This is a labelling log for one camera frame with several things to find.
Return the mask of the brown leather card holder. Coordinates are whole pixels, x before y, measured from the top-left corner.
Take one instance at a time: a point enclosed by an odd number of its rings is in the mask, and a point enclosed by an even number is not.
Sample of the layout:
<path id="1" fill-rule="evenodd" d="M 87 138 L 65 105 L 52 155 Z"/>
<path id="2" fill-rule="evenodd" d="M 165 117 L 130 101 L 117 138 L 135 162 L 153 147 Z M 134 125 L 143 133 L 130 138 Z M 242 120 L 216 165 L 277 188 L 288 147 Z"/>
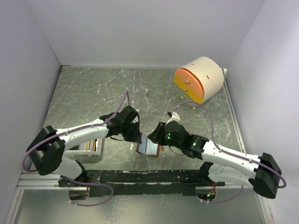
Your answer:
<path id="1" fill-rule="evenodd" d="M 138 144 L 136 152 L 149 157 L 158 157 L 160 152 L 159 144 L 153 143 L 145 134 L 141 134 L 142 143 Z"/>

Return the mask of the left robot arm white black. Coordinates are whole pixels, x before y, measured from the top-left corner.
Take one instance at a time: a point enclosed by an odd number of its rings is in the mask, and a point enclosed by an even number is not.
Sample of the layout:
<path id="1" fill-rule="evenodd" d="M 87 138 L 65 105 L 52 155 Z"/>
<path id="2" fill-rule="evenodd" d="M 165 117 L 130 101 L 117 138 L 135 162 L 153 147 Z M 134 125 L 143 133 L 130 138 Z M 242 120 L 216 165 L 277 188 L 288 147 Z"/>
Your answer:
<path id="1" fill-rule="evenodd" d="M 71 128 L 44 127 L 29 145 L 26 153 L 39 175 L 58 174 L 70 178 L 76 186 L 87 181 L 87 171 L 76 160 L 65 157 L 65 152 L 82 143 L 122 135 L 126 142 L 141 143 L 140 116 L 131 106 L 120 112 Z"/>

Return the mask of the white card tray box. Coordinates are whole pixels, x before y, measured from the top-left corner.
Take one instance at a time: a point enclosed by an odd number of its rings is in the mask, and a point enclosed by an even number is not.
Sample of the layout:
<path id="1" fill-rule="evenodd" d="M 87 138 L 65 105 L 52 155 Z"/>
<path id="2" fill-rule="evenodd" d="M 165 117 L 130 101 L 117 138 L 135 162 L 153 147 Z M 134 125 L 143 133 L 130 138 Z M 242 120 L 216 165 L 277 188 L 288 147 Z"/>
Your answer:
<path id="1" fill-rule="evenodd" d="M 102 139 L 93 139 L 65 151 L 67 156 L 100 156 L 102 151 Z"/>

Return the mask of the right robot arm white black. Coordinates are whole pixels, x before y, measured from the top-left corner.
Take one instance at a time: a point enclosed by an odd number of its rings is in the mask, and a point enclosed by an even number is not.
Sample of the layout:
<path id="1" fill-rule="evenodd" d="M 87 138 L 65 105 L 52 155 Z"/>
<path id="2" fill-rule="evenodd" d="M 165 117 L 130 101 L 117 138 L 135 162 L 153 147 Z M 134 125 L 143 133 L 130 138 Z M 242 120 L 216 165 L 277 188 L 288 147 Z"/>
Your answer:
<path id="1" fill-rule="evenodd" d="M 160 122 L 148 138 L 162 146 L 176 147 L 187 157 L 234 169 L 234 172 L 228 175 L 225 174 L 225 170 L 218 168 L 214 171 L 205 169 L 198 174 L 198 180 L 202 185 L 207 186 L 211 182 L 236 183 L 252 187 L 263 197 L 276 198 L 282 171 L 273 156 L 268 153 L 258 156 L 222 146 L 217 147 L 205 137 L 188 133 L 176 121 Z"/>

